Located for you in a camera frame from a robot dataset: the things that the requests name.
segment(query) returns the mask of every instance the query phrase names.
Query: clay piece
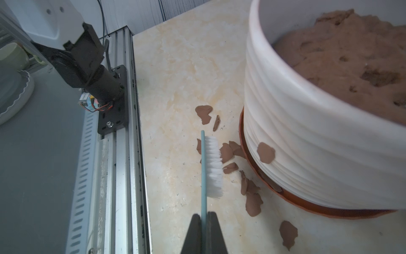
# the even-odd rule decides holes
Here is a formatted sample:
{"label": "clay piece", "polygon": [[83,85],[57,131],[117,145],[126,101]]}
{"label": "clay piece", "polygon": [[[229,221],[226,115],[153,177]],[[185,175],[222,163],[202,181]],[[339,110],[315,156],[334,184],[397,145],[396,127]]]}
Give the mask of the clay piece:
{"label": "clay piece", "polygon": [[275,149],[264,142],[259,143],[257,153],[261,162],[269,164],[275,159]]}
{"label": "clay piece", "polygon": [[241,195],[245,195],[248,189],[248,178],[245,177],[244,171],[240,170],[241,173]]}
{"label": "clay piece", "polygon": [[205,106],[197,106],[195,108],[195,111],[197,115],[202,119],[202,124],[208,124],[211,120],[211,116],[209,116],[209,113],[213,111],[213,107],[209,105]]}
{"label": "clay piece", "polygon": [[252,180],[248,180],[248,186],[247,186],[247,193],[257,193],[261,188],[259,188],[257,185]]}
{"label": "clay piece", "polygon": [[251,217],[255,217],[261,213],[261,205],[263,201],[258,193],[246,193],[247,201],[245,202],[245,210]]}
{"label": "clay piece", "polygon": [[235,162],[230,163],[223,168],[224,174],[229,174],[231,172],[234,172],[235,170],[238,170],[238,165]]}
{"label": "clay piece", "polygon": [[233,150],[227,143],[223,143],[223,146],[220,148],[220,153],[223,163],[229,161],[234,156]]}
{"label": "clay piece", "polygon": [[199,152],[199,154],[202,154],[202,141],[200,139],[197,139],[196,150]]}
{"label": "clay piece", "polygon": [[234,141],[229,141],[230,147],[233,150],[233,154],[245,158],[244,152],[239,144]]}
{"label": "clay piece", "polygon": [[290,251],[290,248],[295,244],[295,238],[298,237],[298,229],[289,221],[283,221],[279,227],[279,233],[283,239],[283,246]]}
{"label": "clay piece", "polygon": [[217,130],[219,124],[220,124],[220,117],[217,115],[216,120],[214,121],[213,131]]}

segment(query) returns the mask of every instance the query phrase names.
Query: terracotta saucer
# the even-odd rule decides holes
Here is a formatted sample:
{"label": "terracotta saucer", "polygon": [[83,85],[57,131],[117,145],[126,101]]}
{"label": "terracotta saucer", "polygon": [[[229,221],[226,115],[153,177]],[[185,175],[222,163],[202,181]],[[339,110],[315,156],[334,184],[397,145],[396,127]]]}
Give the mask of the terracotta saucer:
{"label": "terracotta saucer", "polygon": [[[269,189],[271,189],[273,192],[275,192],[279,197],[283,198],[284,200],[288,201],[292,205],[295,205],[305,211],[308,211],[310,213],[322,215],[325,217],[329,218],[336,218],[336,219],[368,219],[368,218],[376,218],[381,215],[385,215],[388,213],[393,213],[396,210],[346,210],[346,209],[336,209],[336,208],[329,208],[329,207],[324,207],[324,206],[319,206],[316,204],[313,204],[309,201],[306,201],[302,198],[299,198],[292,193],[282,189],[279,187],[272,179],[270,179],[256,164],[254,161],[254,158],[251,156],[250,152],[248,151],[247,148],[247,143],[245,141],[245,136],[244,136],[244,109],[241,112],[240,115],[240,142],[241,142],[241,147],[242,150],[245,154],[245,158],[248,161],[248,164],[251,166],[251,168],[254,170],[256,175],[264,182],[266,186],[268,186]],[[279,188],[280,192],[277,192],[274,188],[271,186],[274,186],[275,189]]]}

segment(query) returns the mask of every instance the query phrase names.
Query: marble countertop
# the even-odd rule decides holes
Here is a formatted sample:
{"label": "marble countertop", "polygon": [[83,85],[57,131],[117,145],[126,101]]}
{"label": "marble countertop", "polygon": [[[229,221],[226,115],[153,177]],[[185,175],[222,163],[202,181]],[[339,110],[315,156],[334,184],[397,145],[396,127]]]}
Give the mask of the marble countertop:
{"label": "marble countertop", "polygon": [[[245,45],[250,0],[212,0],[134,36],[142,144],[152,251],[180,253],[190,219],[200,213],[200,131],[219,144],[240,143],[244,106]],[[211,105],[202,125],[194,109]],[[219,115],[219,129],[213,124]],[[245,159],[235,157],[249,179],[261,187],[262,212],[250,217],[240,193],[238,171],[224,175],[224,195],[208,199],[218,215],[229,253],[402,253],[406,212],[376,219],[329,219],[305,212],[273,194]],[[290,252],[279,226],[298,228]]]}

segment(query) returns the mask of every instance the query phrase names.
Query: brush bristles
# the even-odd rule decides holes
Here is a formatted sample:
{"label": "brush bristles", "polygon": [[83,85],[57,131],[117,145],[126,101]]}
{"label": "brush bristles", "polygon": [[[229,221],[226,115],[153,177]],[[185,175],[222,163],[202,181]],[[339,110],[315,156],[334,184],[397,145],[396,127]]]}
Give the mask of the brush bristles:
{"label": "brush bristles", "polygon": [[206,188],[207,196],[219,198],[223,196],[223,169],[220,158],[220,149],[217,139],[213,136],[205,137],[206,150]]}

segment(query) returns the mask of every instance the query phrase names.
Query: brown soil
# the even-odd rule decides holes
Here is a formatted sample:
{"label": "brown soil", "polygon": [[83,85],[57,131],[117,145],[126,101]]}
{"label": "brown soil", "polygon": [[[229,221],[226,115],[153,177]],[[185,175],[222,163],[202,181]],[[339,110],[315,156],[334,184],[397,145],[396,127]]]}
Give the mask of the brown soil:
{"label": "brown soil", "polygon": [[314,27],[273,45],[305,79],[331,95],[406,125],[406,26],[354,10],[323,14]]}

